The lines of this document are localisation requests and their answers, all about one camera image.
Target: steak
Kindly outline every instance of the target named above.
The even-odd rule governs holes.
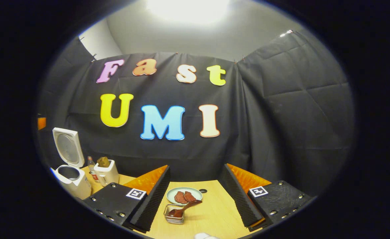
[[[183,192],[178,191],[177,194],[174,196],[174,200],[176,202],[181,203],[181,204],[186,204],[187,201],[184,198]]]
[[[185,200],[188,201],[188,202],[191,202],[191,201],[195,201],[195,200],[196,200],[196,198],[195,198],[190,192],[185,192],[184,198],[185,198]]]

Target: brown spoon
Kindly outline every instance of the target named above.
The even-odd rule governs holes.
[[[168,216],[173,216],[173,217],[182,217],[183,216],[183,212],[188,209],[189,207],[192,207],[192,206],[195,206],[199,203],[202,203],[201,200],[193,200],[191,201],[190,203],[186,204],[186,206],[182,209],[173,209],[169,212]]]

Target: table surface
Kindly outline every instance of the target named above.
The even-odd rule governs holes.
[[[92,194],[103,187],[96,183],[89,173],[89,168],[82,170],[92,184]],[[119,184],[123,185],[134,179],[120,174]],[[169,190],[177,187],[190,187],[194,189],[207,189],[202,194],[202,203],[185,211],[185,222],[182,225],[170,224],[163,213],[167,204],[171,204],[166,197]],[[207,233],[220,239],[237,239],[261,229],[250,232],[244,227],[241,216],[236,209],[235,201],[225,191],[217,180],[203,182],[170,182],[169,187],[161,201],[157,214],[152,222],[151,230],[146,233],[137,233],[156,239],[193,239],[197,233]]]

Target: plate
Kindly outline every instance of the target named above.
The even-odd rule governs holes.
[[[199,190],[196,190],[193,188],[188,188],[188,187],[180,187],[180,188],[171,189],[167,192],[167,199],[172,204],[178,204],[178,205],[186,205],[187,204],[187,203],[182,204],[182,203],[176,202],[174,200],[174,196],[177,194],[178,191],[183,192],[183,193],[190,192],[194,198],[196,198],[197,200],[202,200],[202,193],[199,192]]]

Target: black fabric backdrop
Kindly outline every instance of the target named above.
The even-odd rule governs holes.
[[[157,61],[157,72],[134,76],[142,59]],[[107,83],[97,84],[104,63],[124,59]],[[176,79],[181,64],[196,68],[195,83]],[[209,80],[207,67],[220,65],[224,86]],[[133,94],[122,127],[100,119],[102,94]],[[215,104],[220,135],[203,138],[198,107]],[[161,116],[171,106],[186,109],[185,138],[143,140],[144,105]],[[353,97],[348,80],[332,54],[309,32],[276,38],[237,64],[185,53],[115,56],[91,62],[78,39],[52,67],[40,91],[39,113],[47,126],[39,131],[43,157],[52,168],[63,163],[52,137],[54,127],[78,131],[85,157],[108,156],[120,174],[133,177],[170,165],[172,181],[217,179],[225,163],[269,181],[286,180],[312,196],[319,194],[347,159],[354,136]],[[120,101],[113,101],[118,117]]]

